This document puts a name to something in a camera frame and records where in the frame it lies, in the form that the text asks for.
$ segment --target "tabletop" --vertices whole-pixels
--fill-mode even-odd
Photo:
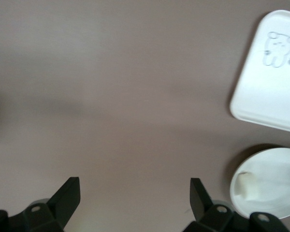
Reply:
[[[190,178],[231,177],[290,132],[235,119],[260,20],[290,0],[0,0],[0,209],[80,177],[66,232],[180,232]],[[290,217],[282,220],[290,229]]]

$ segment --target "black plastic bracket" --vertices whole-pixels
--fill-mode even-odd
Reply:
[[[289,232],[274,215],[255,212],[244,218],[222,204],[213,204],[198,178],[190,181],[190,205],[196,221],[184,232]]]
[[[70,177],[47,203],[30,205],[12,217],[0,210],[0,232],[63,232],[79,203],[79,178]]]

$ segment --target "cartoon bear drawing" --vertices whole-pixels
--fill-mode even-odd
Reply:
[[[265,42],[263,63],[275,68],[281,67],[287,60],[290,53],[290,36],[269,32]]]

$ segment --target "white tray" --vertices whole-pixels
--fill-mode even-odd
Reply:
[[[239,120],[290,131],[290,12],[260,22],[230,110]]]

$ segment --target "round container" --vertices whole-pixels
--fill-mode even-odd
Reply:
[[[230,195],[246,218],[253,212],[290,216],[290,148],[267,149],[246,159],[232,178]]]

